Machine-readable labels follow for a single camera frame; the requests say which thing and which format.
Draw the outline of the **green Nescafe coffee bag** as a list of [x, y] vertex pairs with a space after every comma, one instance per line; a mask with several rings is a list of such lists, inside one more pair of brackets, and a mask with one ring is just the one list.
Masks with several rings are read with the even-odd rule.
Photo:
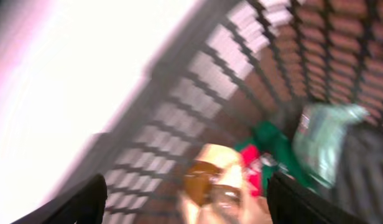
[[274, 124], [263, 121], [252, 130], [252, 137], [234, 148], [242, 156], [247, 186], [253, 197], [265, 197], [268, 181], [279, 171], [314, 191], [315, 185], [302, 169], [288, 138]]

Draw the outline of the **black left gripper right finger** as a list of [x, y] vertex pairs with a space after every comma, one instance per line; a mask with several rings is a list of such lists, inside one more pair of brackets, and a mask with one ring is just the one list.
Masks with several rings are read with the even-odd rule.
[[268, 181], [267, 204], [274, 224], [365, 224], [281, 172]]

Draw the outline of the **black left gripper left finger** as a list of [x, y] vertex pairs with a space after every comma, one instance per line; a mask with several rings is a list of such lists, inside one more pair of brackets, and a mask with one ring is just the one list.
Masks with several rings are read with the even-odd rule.
[[13, 224], [102, 224], [107, 198], [104, 176], [96, 174]]

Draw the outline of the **light teal small packet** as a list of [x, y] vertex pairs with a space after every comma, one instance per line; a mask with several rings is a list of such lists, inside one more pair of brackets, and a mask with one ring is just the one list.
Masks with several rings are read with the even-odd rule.
[[355, 104], [306, 105], [292, 141], [302, 169], [321, 185], [333, 187], [347, 128], [368, 115], [364, 107]]

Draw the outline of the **beige Pantree snack bag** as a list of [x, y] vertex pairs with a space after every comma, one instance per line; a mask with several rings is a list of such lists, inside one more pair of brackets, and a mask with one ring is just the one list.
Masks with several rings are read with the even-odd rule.
[[267, 200], [253, 197], [234, 149], [205, 144], [183, 176], [178, 209], [186, 224], [272, 224]]

